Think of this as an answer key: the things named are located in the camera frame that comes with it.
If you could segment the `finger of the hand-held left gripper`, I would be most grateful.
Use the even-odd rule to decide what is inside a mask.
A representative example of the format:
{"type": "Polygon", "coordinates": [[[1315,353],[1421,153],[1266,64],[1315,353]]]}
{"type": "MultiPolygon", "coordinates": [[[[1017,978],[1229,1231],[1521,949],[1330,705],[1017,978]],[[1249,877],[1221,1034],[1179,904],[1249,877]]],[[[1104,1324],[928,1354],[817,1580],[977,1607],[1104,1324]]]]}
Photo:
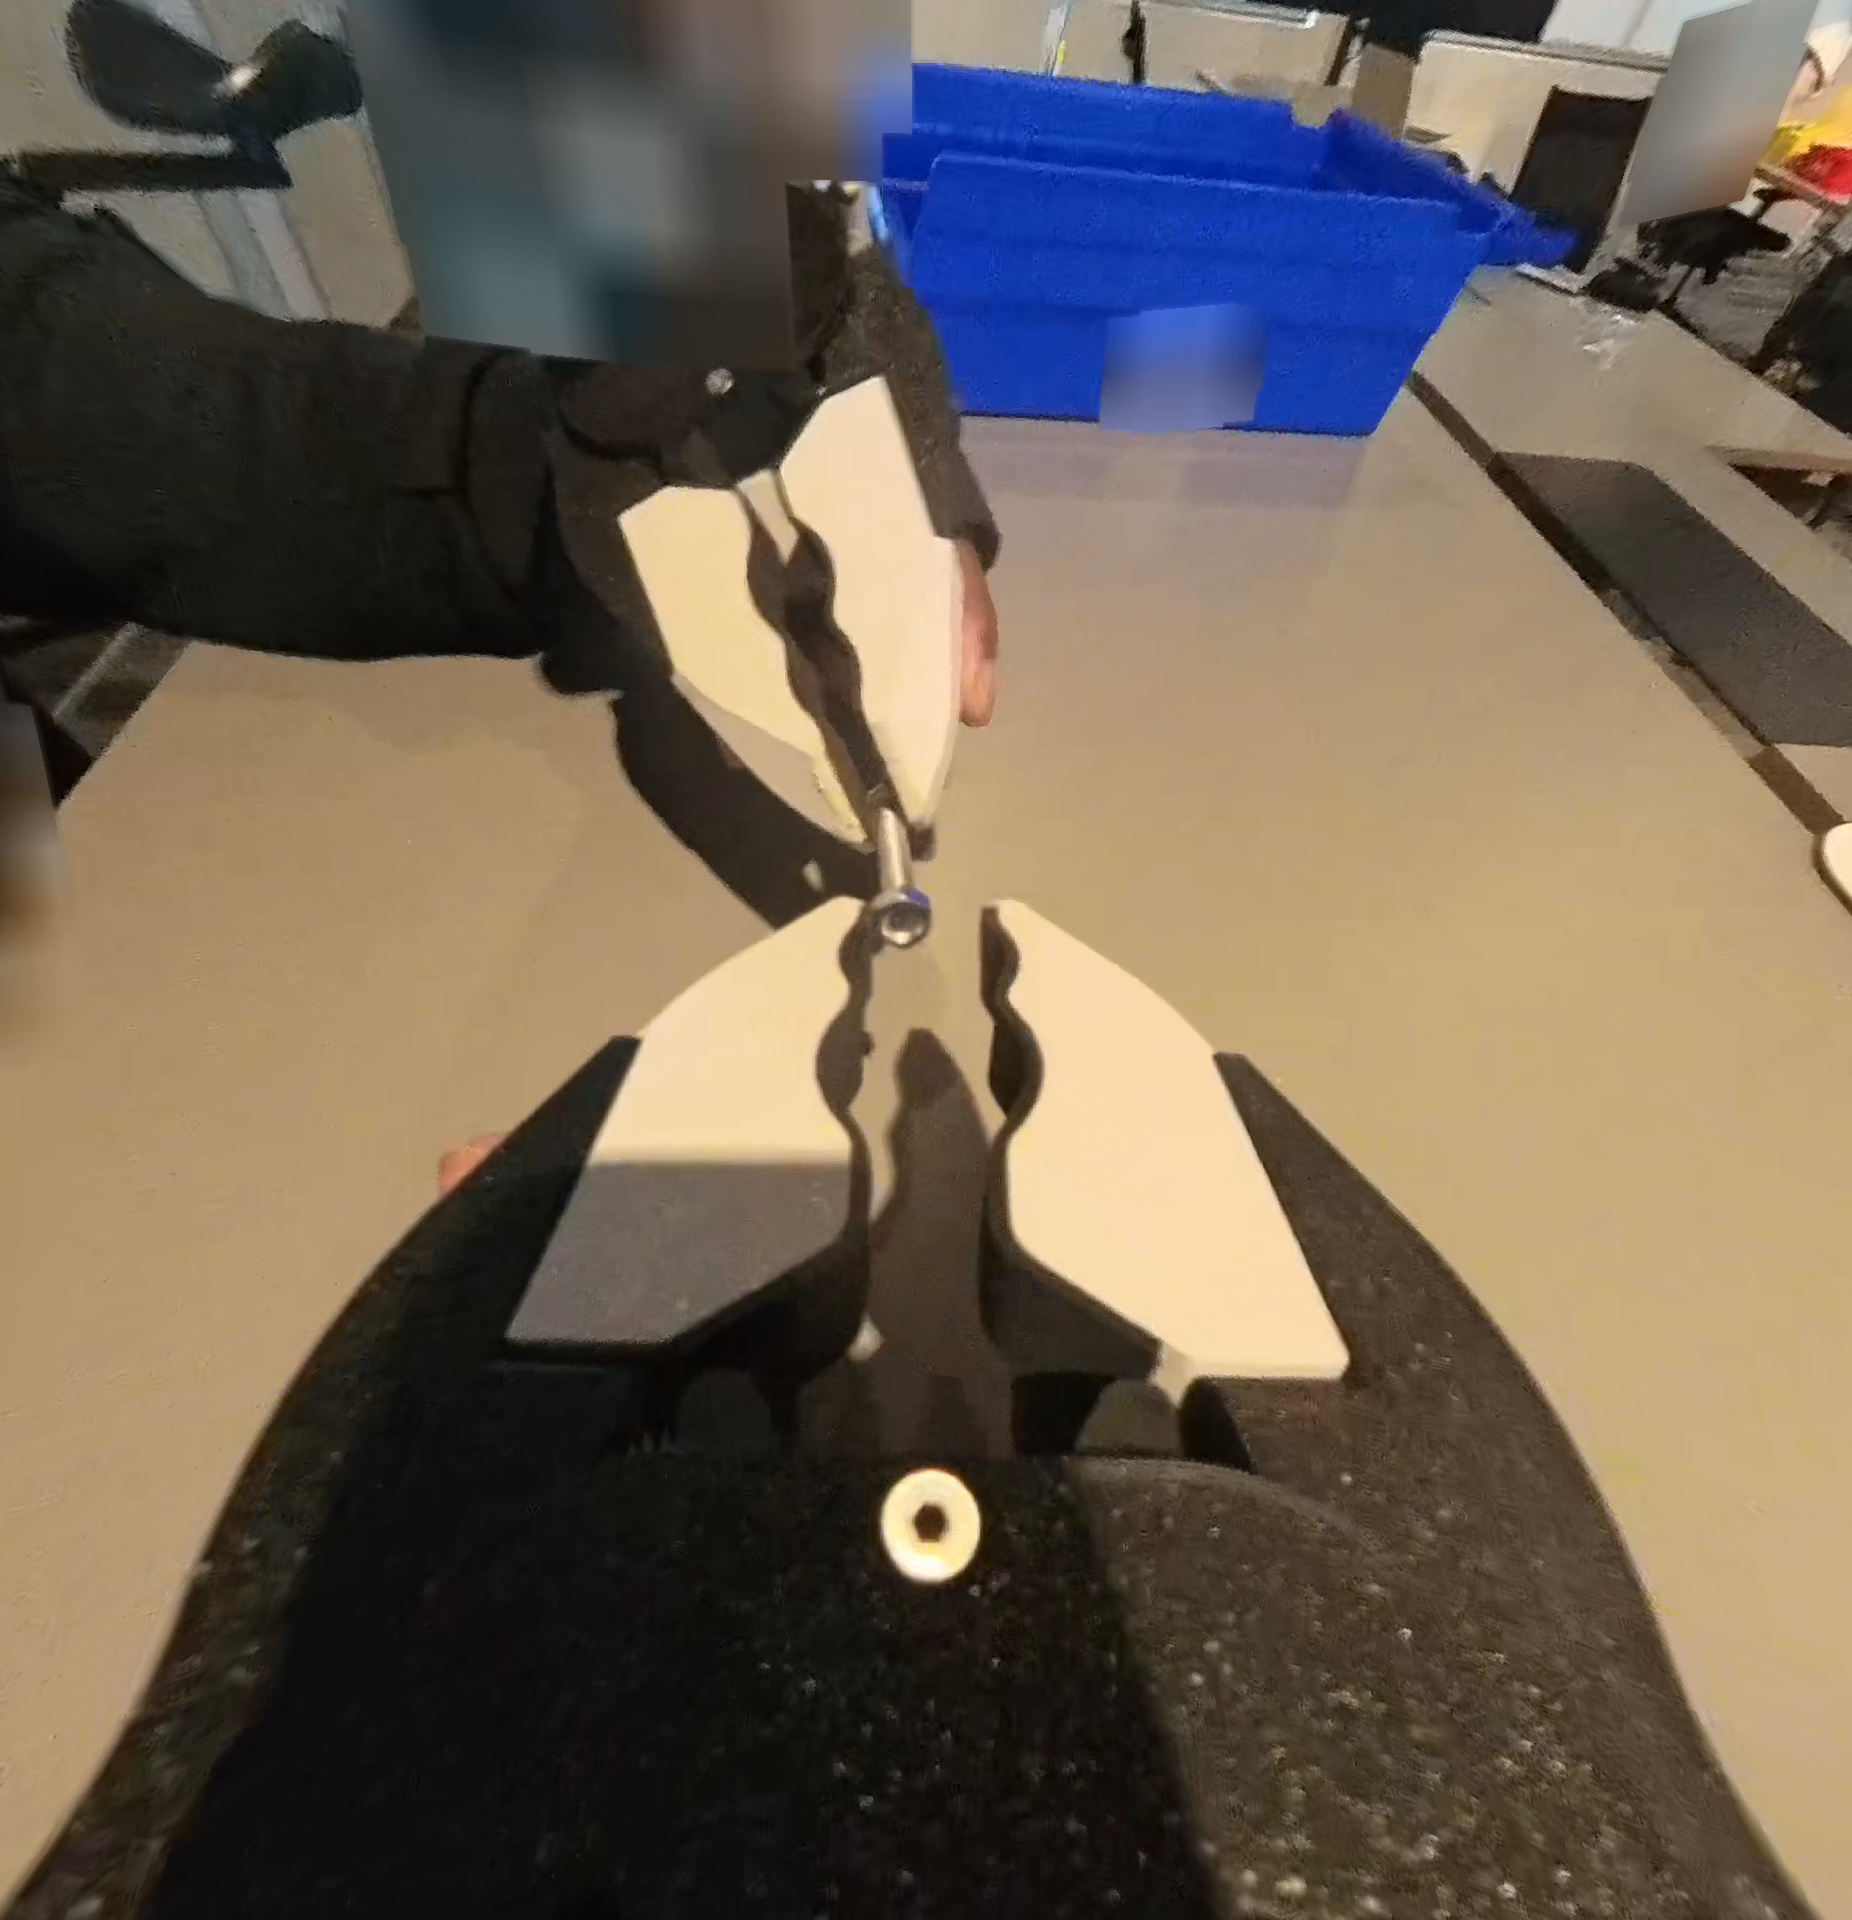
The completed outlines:
{"type": "MultiPolygon", "coordinates": [[[[666,488],[623,516],[639,587],[655,614],[670,682],[721,749],[772,799],[844,844],[871,843],[836,752],[796,692],[796,649],[760,603],[752,547],[765,529],[747,493],[666,488]]],[[[860,511],[822,512],[813,533],[831,563],[827,614],[857,671],[871,735],[886,708],[886,527],[860,511]]]]}
{"type": "Polygon", "coordinates": [[[960,731],[960,561],[936,535],[886,378],[823,397],[780,460],[793,532],[857,675],[854,708],[910,827],[931,831],[960,731]]]}

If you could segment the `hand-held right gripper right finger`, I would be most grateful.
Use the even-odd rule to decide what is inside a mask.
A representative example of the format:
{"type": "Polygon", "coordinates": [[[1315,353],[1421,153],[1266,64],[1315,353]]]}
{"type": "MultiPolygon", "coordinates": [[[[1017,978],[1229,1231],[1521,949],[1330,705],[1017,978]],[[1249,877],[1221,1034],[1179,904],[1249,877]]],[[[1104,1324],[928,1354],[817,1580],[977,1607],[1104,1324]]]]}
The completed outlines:
{"type": "Polygon", "coordinates": [[[980,1323],[1010,1448],[1242,1452],[1226,1388],[1338,1393],[1347,1340],[1213,1044],[1020,901],[980,914],[980,998],[980,1323]]]}

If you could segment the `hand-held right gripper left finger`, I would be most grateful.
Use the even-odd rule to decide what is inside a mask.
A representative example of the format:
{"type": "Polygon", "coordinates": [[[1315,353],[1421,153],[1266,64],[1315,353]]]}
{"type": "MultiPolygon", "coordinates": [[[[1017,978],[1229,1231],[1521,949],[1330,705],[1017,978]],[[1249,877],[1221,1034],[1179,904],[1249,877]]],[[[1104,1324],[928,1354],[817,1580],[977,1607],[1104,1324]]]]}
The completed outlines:
{"type": "Polygon", "coordinates": [[[829,901],[681,991],[601,1069],[542,1203],[506,1368],[604,1437],[780,1437],[861,1333],[874,940],[829,901]]]}

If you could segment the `person's left forearm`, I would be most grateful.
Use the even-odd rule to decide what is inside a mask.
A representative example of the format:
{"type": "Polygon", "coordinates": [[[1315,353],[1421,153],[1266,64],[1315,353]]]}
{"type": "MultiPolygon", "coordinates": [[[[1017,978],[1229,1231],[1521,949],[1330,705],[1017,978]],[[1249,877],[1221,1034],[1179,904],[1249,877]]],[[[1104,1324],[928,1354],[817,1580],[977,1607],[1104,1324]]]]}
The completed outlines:
{"type": "Polygon", "coordinates": [[[0,159],[0,613],[621,692],[657,642],[617,527],[559,524],[576,375],[219,301],[0,159]]]}

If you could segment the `person's left hand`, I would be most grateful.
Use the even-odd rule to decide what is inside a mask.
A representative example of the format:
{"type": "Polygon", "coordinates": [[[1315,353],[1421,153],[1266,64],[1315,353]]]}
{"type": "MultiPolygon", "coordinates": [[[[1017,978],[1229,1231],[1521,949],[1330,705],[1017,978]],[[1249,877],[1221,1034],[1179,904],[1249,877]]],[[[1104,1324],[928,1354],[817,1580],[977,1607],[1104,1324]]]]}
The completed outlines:
{"type": "Polygon", "coordinates": [[[967,728],[990,724],[999,699],[999,617],[990,593],[990,577],[978,554],[956,545],[960,684],[958,717],[967,728]]]}

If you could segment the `blue plastic bin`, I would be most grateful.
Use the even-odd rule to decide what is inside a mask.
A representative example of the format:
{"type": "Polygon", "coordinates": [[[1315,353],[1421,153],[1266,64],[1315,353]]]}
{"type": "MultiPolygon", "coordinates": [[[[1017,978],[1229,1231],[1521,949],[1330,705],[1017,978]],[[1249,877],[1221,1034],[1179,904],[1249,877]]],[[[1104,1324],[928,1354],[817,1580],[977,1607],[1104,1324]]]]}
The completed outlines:
{"type": "Polygon", "coordinates": [[[879,181],[923,187],[945,153],[1453,207],[1464,229],[1484,233],[1493,267],[1560,267],[1579,243],[1347,108],[1309,127],[1279,101],[1226,92],[914,64],[913,127],[886,138],[879,181]]]}
{"type": "Polygon", "coordinates": [[[1226,425],[1322,438],[1378,426],[1506,209],[1437,164],[1372,183],[952,150],[877,205],[968,417],[1097,421],[1127,323],[1226,310],[1259,367],[1226,425]]]}

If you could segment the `black office chair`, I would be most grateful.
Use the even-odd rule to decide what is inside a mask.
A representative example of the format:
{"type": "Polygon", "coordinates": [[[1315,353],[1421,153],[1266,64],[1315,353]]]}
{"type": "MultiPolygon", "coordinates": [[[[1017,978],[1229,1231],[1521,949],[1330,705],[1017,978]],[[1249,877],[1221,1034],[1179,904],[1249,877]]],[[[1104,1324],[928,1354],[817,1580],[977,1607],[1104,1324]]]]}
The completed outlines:
{"type": "Polygon", "coordinates": [[[74,2],[74,82],[113,122],[194,141],[194,151],[37,151],[17,169],[52,197],[287,191],[285,138],[362,114],[362,82],[335,36],[287,19],[239,63],[128,2],[74,2]]]}

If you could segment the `wood edged grey table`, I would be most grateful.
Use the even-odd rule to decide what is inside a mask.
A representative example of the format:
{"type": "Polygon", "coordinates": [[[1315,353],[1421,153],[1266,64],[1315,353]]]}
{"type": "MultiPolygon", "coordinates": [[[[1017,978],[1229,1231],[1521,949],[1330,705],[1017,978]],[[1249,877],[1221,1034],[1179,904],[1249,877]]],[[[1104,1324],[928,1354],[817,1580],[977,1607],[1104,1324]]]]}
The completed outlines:
{"type": "Polygon", "coordinates": [[[1410,375],[1488,453],[1629,460],[1706,454],[1733,469],[1852,482],[1852,438],[1660,313],[1484,272],[1410,375]]]}

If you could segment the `black desk mat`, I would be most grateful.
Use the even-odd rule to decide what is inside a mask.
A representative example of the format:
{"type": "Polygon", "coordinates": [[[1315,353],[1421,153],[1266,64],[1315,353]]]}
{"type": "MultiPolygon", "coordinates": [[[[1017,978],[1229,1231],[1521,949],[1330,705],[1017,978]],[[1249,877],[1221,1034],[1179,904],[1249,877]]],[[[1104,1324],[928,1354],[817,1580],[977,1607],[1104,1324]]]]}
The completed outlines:
{"type": "Polygon", "coordinates": [[[1852,749],[1852,645],[1649,467],[1496,453],[1488,472],[1766,746],[1852,749]]]}

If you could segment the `yellow red storage bin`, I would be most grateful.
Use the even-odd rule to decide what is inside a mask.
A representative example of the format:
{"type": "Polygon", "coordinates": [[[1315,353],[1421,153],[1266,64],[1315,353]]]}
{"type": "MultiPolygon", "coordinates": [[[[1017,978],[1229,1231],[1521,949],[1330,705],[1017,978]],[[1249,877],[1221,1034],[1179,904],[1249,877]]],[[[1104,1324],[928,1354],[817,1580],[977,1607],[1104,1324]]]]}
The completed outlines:
{"type": "Polygon", "coordinates": [[[1775,131],[1759,167],[1804,181],[1838,202],[1852,198],[1852,83],[1840,88],[1817,117],[1775,131]]]}

